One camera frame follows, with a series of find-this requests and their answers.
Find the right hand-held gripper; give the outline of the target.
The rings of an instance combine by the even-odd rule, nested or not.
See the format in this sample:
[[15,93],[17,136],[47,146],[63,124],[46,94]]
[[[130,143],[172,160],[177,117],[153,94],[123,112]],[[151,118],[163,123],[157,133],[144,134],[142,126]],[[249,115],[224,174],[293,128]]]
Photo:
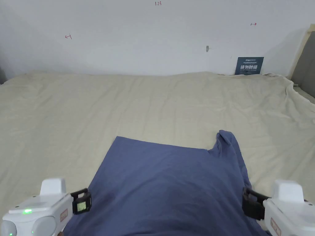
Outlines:
[[264,220],[272,236],[315,235],[315,205],[304,200],[302,186],[295,181],[276,180],[271,197],[244,187],[242,210],[252,219]]

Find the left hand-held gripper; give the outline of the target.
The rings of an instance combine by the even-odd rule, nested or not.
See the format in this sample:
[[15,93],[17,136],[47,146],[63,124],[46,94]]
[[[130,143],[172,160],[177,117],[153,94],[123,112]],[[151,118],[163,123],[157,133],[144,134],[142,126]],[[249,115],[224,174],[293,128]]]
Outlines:
[[73,214],[89,212],[91,207],[88,188],[68,193],[64,178],[45,179],[40,194],[4,214],[1,236],[57,236]]

